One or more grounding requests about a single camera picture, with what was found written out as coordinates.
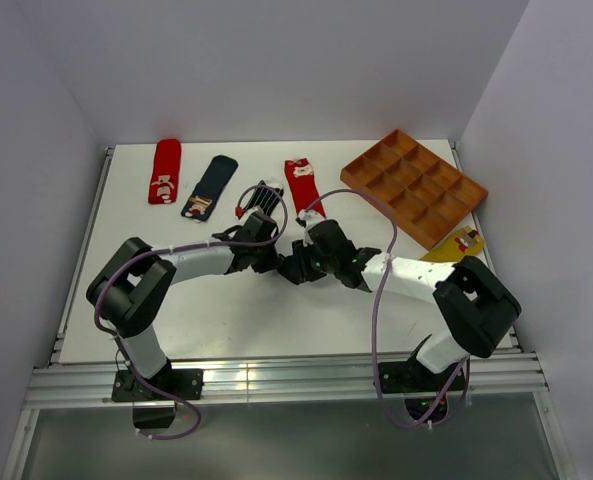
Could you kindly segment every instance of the wall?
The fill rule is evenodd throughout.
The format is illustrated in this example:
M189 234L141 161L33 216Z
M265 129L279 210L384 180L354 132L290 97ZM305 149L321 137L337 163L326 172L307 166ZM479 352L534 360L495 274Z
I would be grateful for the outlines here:
M527 0L18 0L107 143L459 138Z
M463 135L481 220L593 479L593 2L532 0Z
M0 473L32 365L53 345L100 171L98 143L0 0Z

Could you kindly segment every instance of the white table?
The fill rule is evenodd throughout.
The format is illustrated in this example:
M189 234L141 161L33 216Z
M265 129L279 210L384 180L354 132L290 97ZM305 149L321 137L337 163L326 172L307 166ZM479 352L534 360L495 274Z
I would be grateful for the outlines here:
M204 240L236 223L240 193L262 178L284 179L284 160L306 157L315 169L320 193L343 188L340 170L376 140L333 142L263 142L184 144L178 201L147 204L155 145L119 145L109 167L85 260L67 317L61 363L113 361L116 347L94 327L85 290L116 249L129 237L150 244L183 245ZM423 145L454 164L446 140ZM197 224L180 210L210 160L227 155L239 163L208 222ZM291 216L281 253L302 238L291 193L285 201ZM324 203L328 217L339 221L354 244L384 249L391 238L388 221L358 196L339 194ZM282 221L281 208L274 218ZM468 215L459 225L474 226ZM425 249L399 232L394 254L420 258ZM363 354L370 349L373 296L343 287L333 278L293 286L276 273L246 271L203 277L172 287L155 322L163 350L173 359L249 359L311 355ZM444 327L435 306L385 294L379 317L379 350L409 352L427 335ZM511 348L506 336L499 348Z

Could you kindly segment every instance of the purple hose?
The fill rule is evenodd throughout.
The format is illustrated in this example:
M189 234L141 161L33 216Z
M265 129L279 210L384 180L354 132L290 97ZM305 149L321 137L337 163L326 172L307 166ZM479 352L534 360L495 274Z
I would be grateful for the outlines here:
M192 250L199 250L201 248L218 248L218 247L229 247L229 246L239 246L239 247L262 247L262 246L266 246L266 245L272 245L274 243L276 243L276 241L283 235L283 233L285 232L285 229L287 228L287 221L288 221L288 213L287 213L287 205L285 204L285 201L283 200L283 198L278 195L275 190L271 187L268 187L266 185L254 185L250 188L248 188L247 190L245 190L242 195L240 196L239 200L238 200L238 204L237 206L241 205L241 202L244 198L244 196L252 191L252 190L256 190L256 189L264 189L264 190L269 190L270 192L272 192L272 194L276 195L276 197L279 199L280 204L283 207L283 214L284 214L284 218L283 218L283 225L281 226L280 230L278 231L278 233L272 237L271 239L264 241L264 242L258 242L258 243L254 243L254 242L215 242L215 243L196 243L196 244L191 244L191 245L184 245L182 247L178 247L175 248L173 251L176 253L182 253L182 252L189 252ZM367 193L363 193L363 192L358 192L356 190L351 190L351 189L347 189L347 188L342 188L342 189L338 189L338 190L332 190L330 192L325 193L324 195L321 195L320 197L318 197L316 200L314 200L314 202L312 202L311 205L309 205L309 207L306 208L306 210L311 210L315 205L317 205L318 203L320 203L323 199L329 197L330 195L334 195L337 193L353 193L355 195L359 195L363 198L365 198L366 200L375 203L377 205L379 205L383 212L385 212L385 215L387 216L387 218L389 219L389 221L392 224L392 228L393 228L393 236L392 236L392 240L389 243L389 246L387 247L386 253L388 255L391 255L391 251L394 248L394 244L396 243L396 240L398 238L398 229L396 227L396 222L391 214L391 212L389 211L389 209L382 203L380 202L380 200L378 200L377 198L373 197L372 195L369 195ZM172 253L170 251L169 248L162 248L162 249L158 249L158 250L150 250L148 252L144 252L140 255L137 255L136 257L132 258L131 260L129 260L128 262L126 262L122 267L120 267L115 273L114 275L111 276L111 278L108 280L108 282L105 284L105 286L103 287L103 289L101 290L100 295L98 296L98 299L96 301L96 305L94 307L94 324L96 325L96 327L105 332L105 333L109 333L110 335L112 335L116 341L116 345L118 346L118 349L120 350L121 354L123 355L123 357L125 358L125 364L129 367L130 372L132 373L132 375L134 375L134 378L136 378L136 380L138 380L138 382L143 385L145 388L151 390L152 392L162 396L163 398L167 398L173 402L176 403L180 403L182 405L185 405L187 408L189 408L190 410L192 410L195 414L196 414L196 421L194 423L194 425L192 425L189 429L185 430L184 432L178 433L178 434L173 434L173 435L158 435L158 434L150 434L148 432L143 432L140 431L139 433L151 438L151 439L155 439L155 440L175 440L178 438L183 438L189 434L191 434L192 432L194 432L198 426L200 425L200 422L202 420L202 415L200 413L200 410L193 404L191 404L190 402L183 400L175 395L172 395L168 392L165 392L163 390L160 390L156 387L154 387L153 385L151 385L136 369L136 367L134 366L134 364L131 362L131 359L129 357L129 354L127 352L127 350L125 349L125 346L123 345L123 343L120 340L120 337L118 336L118 333L115 330L112 330L111 328L107 328L105 327L102 323L101 323L101 317L100 317L100 311L101 311L101 307L107 297L107 293L109 291L109 289L112 287L112 285L116 282L116 280L118 280L118 278L120 278L125 272L127 272L134 264L144 260L145 258L149 258L149 257L153 257L156 255L167 255ZM385 412L385 415L387 416L387 418L398 428L402 428L402 429L406 429L406 430L410 430L410 429L414 429L414 428L418 428L419 426L423 425L425 420L427 420L436 410L436 408L438 407L438 405L440 404L441 400L445 397L449 387L451 386L451 384L453 383L453 381L456 379L458 373L463 369L463 365L465 363L467 363L467 372L466 372L466 380L465 380L465 388L463 389L463 393L460 397L460 400L458 401L458 404L451 409L451 411L449 412L449 414L442 420L436 422L436 425L441 424L445 421L447 421L449 418L451 418L453 416L454 413L456 413L456 411L458 411L460 409L460 407L462 406L465 398L466 398L466 394L467 394L467 389L469 387L469 377L470 377L470 371L469 371L469 357L467 359L463 359L460 361L460 363L458 364L458 367L454 370L454 372L452 373L452 375L449 377L449 379L447 380L447 382L445 383L444 387L442 388L442 390L438 393L438 395L436 396L436 398L434 399L434 402L432 403L432 405L430 406L429 410L427 410L427 412L418 420L416 420L415 422L411 422L411 423L404 423L404 422L400 422L396 416L394 415L394 413L389 409L389 407L387 406L385 399L383 397L383 392L381 390L381 386L380 386L380 379L379 379L379 375L378 375L378 345L377 345L377 324L378 324L378 307L380 305L380 300L381 297L383 295L383 291L385 289L385 282L387 281L387 278L389 276L391 272L391 259L388 258L386 265L385 265L385 272L383 273L383 278L380 281L380 284L378 285L378 289L376 290L376 294L374 297L374 307L372 310L372 342L371 342L371 358L372 358L372 371L373 371L373 376L374 376L374 386L376 387L376 396L378 397L379 402L382 405L383 411Z

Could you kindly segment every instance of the purple cable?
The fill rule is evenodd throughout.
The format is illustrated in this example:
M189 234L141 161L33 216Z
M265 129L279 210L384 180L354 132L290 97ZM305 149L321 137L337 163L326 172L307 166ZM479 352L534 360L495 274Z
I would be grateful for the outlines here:
M354 195L359 195L359 196L363 197L365 200L367 200L371 203L375 203L376 205L378 205L381 208L381 211L389 219L389 221L392 224L392 228L394 230L394 234L392 235L392 240L391 240L391 242L389 242L389 245L387 246L387 249L385 250L385 253L387 253L387 261L385 263L385 271L383 272L383 278L381 279L380 284L378 285L378 288L376 289L376 295L374 297L374 307L372 309L372 352L371 352L372 353L372 355L371 355L372 356L372 374L374 376L374 387L376 388L376 396L378 397L378 401L380 402L380 404L383 408L383 411L385 412L385 415L387 416L389 421L392 422L396 427L403 429L403 430L413 430L413 429L416 429L416 428L424 425L425 421L429 417L431 417L431 415L434 413L434 411L438 408L438 405L440 404L440 402L443 400L443 398L447 394L447 391L451 387L452 383L454 383L454 380L456 380L456 377L458 376L459 372L463 369L463 365L465 363L467 363L467 374L466 374L465 388L463 389L463 393L461 394L458 404L454 407L454 409L448 415L446 415L445 418L434 423L434 425L440 425L441 423L444 423L446 420L451 418L451 416L456 411L458 411L460 409L460 407L462 406L462 404L467 396L467 389L469 388L469 377L470 377L470 375L469 375L469 357L463 358L458 363L458 366L454 369L452 374L449 376L449 378L447 379L447 382L445 382L445 385L443 386L441 391L438 393L438 395L436 395L436 398L434 398L434 401L431 404L431 406L429 407L429 409L418 420L415 420L414 422L407 423L407 422L401 422L398 420L398 418L396 418L396 415L394 415L394 412L392 412L390 410L389 406L385 402L385 398L383 397L383 391L382 391L381 385L380 385L380 377L378 375L378 335L377 335L378 328L377 327L378 327L378 308L380 306L380 300L381 300L381 297L383 296L383 292L385 291L385 282L387 282L387 278L389 277L389 274L391 272L391 253L392 253L392 249L394 248L394 244L396 243L396 240L398 238L398 228L396 227L396 221L394 219L394 216L390 212L389 208L385 204L383 204L383 202L378 200L373 195L370 195L370 194L364 193L364 192L359 192L357 190L351 190L349 188L340 188L337 190L332 190L331 192L327 192L324 195L321 195L320 197L318 197L316 200L314 200L305 210L311 210L315 205L320 203L323 199L329 197L330 195L335 195L337 193L352 193Z
M214 242L214 243L209 243L209 244L196 243L196 244L184 245L182 247L175 248L174 252L182 253L182 252L189 252L192 250L199 250L201 248L215 248L215 247L225 247L225 246L227 246L227 247L229 247L229 246L263 247L266 245L271 245L273 243L276 243L276 241L283 235L283 233L285 232L285 229L287 228L288 214L287 214L287 205L285 204L285 201L282 199L282 197L280 195L278 195L275 192L275 190L273 188L268 187L266 185L254 185L252 187L249 187L247 190L245 190L242 193L242 195L238 199L237 206L240 206L243 198L245 197L245 195L248 192L250 192L252 190L256 190L258 188L261 188L264 190L269 190L270 192L272 192L272 194L276 195L276 197L279 199L279 201L283 207L283 215L284 215L283 225L281 226L280 230L274 237L272 237L269 240L266 240L264 242ZM177 434L173 434L173 435L158 435L158 434L151 434L148 432L139 431L139 433L141 435L144 435L145 437L151 438L154 440L176 440L178 438L183 438L183 437L186 437L187 435L193 433L198 428L198 426L200 425L200 422L202 420L202 415L200 413L200 410L195 405L188 402L187 400L183 400L182 398L177 397L176 395L172 395L171 393L165 392L159 388L154 387L152 384L150 384L134 366L133 362L131 361L131 358L129 357L129 353L125 349L125 346L123 345L123 343L120 340L120 337L118 336L118 332L116 332L115 330L112 330L111 328L105 327L101 323L100 312L101 312L102 305L105 302L105 299L107 298L107 293L109 292L109 289L112 287L112 285L114 285L116 280L118 280L134 264L144 260L145 258L153 257L156 255L167 255L170 253L172 253L172 252L169 248L150 250L148 252L141 253L140 255L137 255L134 258L130 259L129 261L125 262L125 264L123 266L121 266L114 273L114 275L112 275L110 277L110 279L107 281L107 283L101 290L100 295L98 296L98 300L96 300L96 305L94 306L94 324L96 325L96 328L98 328L99 330L101 330L105 333L109 333L112 337L114 337L114 340L116 341L116 346L118 347L118 349L120 350L120 353L125 358L125 365L128 366L130 372L132 373L132 375L134 375L134 378L136 378L136 380L138 380L138 382L141 385L143 385L145 388L149 389L150 391L162 396L163 398L167 398L169 400L172 400L173 402L185 405L187 408L189 408L191 411L193 411L196 414L196 421L194 422L194 425L192 425L189 429L187 429L181 433L177 433Z

